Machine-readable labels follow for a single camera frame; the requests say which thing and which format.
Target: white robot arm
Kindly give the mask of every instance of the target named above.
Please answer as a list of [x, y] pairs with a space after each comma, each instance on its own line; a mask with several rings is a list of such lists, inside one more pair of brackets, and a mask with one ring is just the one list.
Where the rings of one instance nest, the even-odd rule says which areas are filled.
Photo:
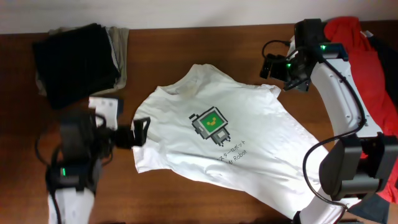
[[[381, 128], [373, 121], [363, 104], [355, 86], [349, 62], [345, 62], [343, 59], [329, 59], [328, 61], [346, 77], [346, 80], [353, 87], [364, 108], [366, 124], [356, 133], [357, 136], [360, 138], [376, 137], [378, 133], [382, 133]], [[324, 63], [317, 63], [313, 68], [311, 81], [321, 94], [334, 134], [347, 133], [357, 128], [361, 120], [360, 112], [347, 86], [340, 81], [340, 78]], [[331, 200], [331, 197], [322, 188], [318, 193]], [[343, 198], [338, 202], [350, 208], [360, 201], [357, 197], [350, 197]], [[308, 224], [334, 223], [340, 218], [342, 212], [343, 207], [325, 203], [318, 197], [314, 197], [311, 203], [300, 212], [300, 220], [301, 223]]]
[[[316, 192], [307, 181], [316, 197], [296, 214], [294, 224], [337, 223], [346, 209], [385, 187], [398, 156], [397, 139], [384, 136], [368, 113], [343, 46], [328, 43], [323, 27], [320, 19], [301, 21], [295, 25], [287, 57], [265, 56], [263, 52], [261, 77], [267, 78], [270, 73], [285, 82], [284, 90], [308, 91], [313, 82], [335, 134], [307, 152], [306, 157], [317, 146], [335, 140], [334, 148], [320, 164], [321, 189]], [[361, 159], [362, 152], [368, 157]]]

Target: black folded shirt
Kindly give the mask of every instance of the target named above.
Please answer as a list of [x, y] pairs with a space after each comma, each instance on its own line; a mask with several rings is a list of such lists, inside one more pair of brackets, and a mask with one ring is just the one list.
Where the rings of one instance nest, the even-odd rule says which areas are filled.
[[120, 77], [105, 28], [91, 24], [34, 43], [39, 79], [53, 109], [61, 109], [101, 90]]

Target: white t-shirt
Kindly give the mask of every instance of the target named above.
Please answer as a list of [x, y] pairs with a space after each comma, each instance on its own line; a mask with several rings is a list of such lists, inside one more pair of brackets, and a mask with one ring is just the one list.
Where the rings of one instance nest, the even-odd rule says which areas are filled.
[[[302, 162], [318, 141], [279, 103], [279, 93], [276, 86], [245, 85], [212, 65], [194, 65], [138, 107], [134, 119], [151, 118], [146, 144], [133, 148], [138, 172], [171, 169], [243, 190], [293, 218], [314, 197]], [[326, 154], [320, 147], [308, 159], [315, 189]]]

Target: white wall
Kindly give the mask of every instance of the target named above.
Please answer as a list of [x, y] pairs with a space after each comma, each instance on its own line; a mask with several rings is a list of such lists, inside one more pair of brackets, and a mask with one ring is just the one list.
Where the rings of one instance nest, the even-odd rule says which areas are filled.
[[396, 0], [0, 0], [0, 33], [97, 22], [130, 29], [398, 19]]

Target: wooden table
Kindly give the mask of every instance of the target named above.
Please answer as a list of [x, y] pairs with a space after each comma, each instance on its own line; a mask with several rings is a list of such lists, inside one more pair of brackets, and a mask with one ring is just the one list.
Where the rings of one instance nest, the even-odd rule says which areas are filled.
[[[397, 21], [366, 22], [363, 27], [398, 48]], [[261, 47], [268, 40], [289, 40], [293, 31], [293, 24], [131, 30], [127, 85], [114, 94], [124, 99], [119, 124], [130, 124], [137, 107], [156, 86], [175, 83], [194, 63], [210, 63], [238, 82], [282, 87], [280, 81], [259, 77]], [[48, 219], [45, 167], [36, 159], [33, 143], [40, 130], [61, 112], [52, 111], [47, 100], [37, 94], [31, 48], [32, 42], [46, 36], [0, 35], [2, 223], [45, 223]], [[273, 44], [267, 52], [283, 55], [287, 47]], [[283, 92], [279, 101], [317, 139], [333, 135], [322, 99], [313, 86], [308, 93]], [[50, 129], [40, 145], [47, 159], [58, 141], [56, 129]], [[170, 170], [138, 174], [133, 154], [115, 150], [113, 162], [99, 182], [90, 222], [239, 223], [257, 218], [284, 217], [245, 192], [194, 182]]]

